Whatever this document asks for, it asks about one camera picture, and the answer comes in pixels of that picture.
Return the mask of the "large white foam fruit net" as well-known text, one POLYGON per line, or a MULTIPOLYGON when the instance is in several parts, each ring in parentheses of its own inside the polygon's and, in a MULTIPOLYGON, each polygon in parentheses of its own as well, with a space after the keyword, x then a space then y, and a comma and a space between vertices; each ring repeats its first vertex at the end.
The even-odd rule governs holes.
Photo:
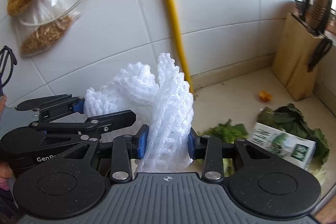
POLYGON ((157 74, 148 64, 128 64, 99 90, 85 95, 87 118, 118 111, 136 114, 134 127, 149 126, 146 152, 138 172, 182 172, 191 163, 187 141, 194 116, 193 95, 185 75, 169 53, 157 59, 157 74))

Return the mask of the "green white milk carton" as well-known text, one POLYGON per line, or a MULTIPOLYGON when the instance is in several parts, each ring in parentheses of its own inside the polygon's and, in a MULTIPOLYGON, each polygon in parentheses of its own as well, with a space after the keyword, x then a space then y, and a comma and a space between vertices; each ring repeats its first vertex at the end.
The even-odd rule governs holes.
POLYGON ((260 123, 255 124, 248 140, 302 169, 310 164, 315 151, 315 141, 302 139, 260 123))

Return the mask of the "green napa cabbage leaves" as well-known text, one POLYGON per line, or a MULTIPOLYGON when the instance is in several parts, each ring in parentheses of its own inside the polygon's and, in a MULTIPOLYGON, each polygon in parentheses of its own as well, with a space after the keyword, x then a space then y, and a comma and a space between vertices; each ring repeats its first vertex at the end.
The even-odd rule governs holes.
MULTIPOLYGON (((239 123, 232 125, 229 119, 226 123, 219 123, 215 127, 208 128, 203 132, 197 132, 199 136, 210 135, 219 138, 223 143, 234 143, 236 139, 246 139, 248 131, 244 124, 239 123)), ((234 174, 234 168, 231 159, 223 159, 224 176, 229 177, 234 174)))

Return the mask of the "small orange peel piece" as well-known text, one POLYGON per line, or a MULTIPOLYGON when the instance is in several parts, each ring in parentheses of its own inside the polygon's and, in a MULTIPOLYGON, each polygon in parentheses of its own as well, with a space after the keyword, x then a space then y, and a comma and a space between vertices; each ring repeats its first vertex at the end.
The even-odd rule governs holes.
POLYGON ((264 102, 269 102, 273 100, 273 97, 271 94, 269 94, 267 91, 262 90, 258 93, 259 99, 264 102))

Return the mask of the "bag of dried grain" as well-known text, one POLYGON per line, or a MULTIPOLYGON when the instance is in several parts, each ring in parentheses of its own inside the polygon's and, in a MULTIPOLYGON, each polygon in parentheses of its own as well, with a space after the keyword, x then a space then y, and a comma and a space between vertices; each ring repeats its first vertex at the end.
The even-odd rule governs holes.
POLYGON ((19 16, 19 46, 22 57, 31 57, 57 44, 79 19, 80 13, 65 11, 63 0, 34 0, 19 16))

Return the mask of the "dark green leafy vegetable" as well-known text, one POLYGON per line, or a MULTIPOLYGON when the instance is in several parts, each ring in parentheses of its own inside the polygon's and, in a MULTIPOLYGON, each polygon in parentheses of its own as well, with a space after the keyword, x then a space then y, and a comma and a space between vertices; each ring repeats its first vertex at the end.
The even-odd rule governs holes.
POLYGON ((318 159, 321 165, 327 162, 330 148, 325 135, 320 128, 311 129, 302 112, 294 104, 289 103, 276 110, 265 107, 257 116, 257 122, 314 141, 316 146, 313 157, 318 159))

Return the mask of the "pale yellow cabbage leaf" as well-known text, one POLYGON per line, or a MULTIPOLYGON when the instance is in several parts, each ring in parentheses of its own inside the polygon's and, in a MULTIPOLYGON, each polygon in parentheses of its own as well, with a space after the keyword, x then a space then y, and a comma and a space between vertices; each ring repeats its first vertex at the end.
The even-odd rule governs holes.
POLYGON ((318 162, 311 162, 306 167, 306 170, 318 180, 320 185, 323 185, 327 179, 327 170, 323 167, 323 165, 320 165, 318 162))

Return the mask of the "wooden knife block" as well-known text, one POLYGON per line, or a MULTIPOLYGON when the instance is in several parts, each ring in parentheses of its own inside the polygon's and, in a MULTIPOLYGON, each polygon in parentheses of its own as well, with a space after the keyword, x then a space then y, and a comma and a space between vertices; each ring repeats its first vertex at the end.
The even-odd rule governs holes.
POLYGON ((313 94, 317 68, 310 71, 308 65, 322 40, 322 35, 311 34, 295 14, 287 15, 272 72, 295 101, 313 94))

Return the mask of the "wooden handled knife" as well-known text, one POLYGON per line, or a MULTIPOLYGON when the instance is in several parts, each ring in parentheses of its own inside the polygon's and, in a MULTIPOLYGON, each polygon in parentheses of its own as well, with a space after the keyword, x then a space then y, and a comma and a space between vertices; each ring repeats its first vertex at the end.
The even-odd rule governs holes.
POLYGON ((329 22, 333 0, 314 0, 308 25, 314 36, 323 35, 329 22))

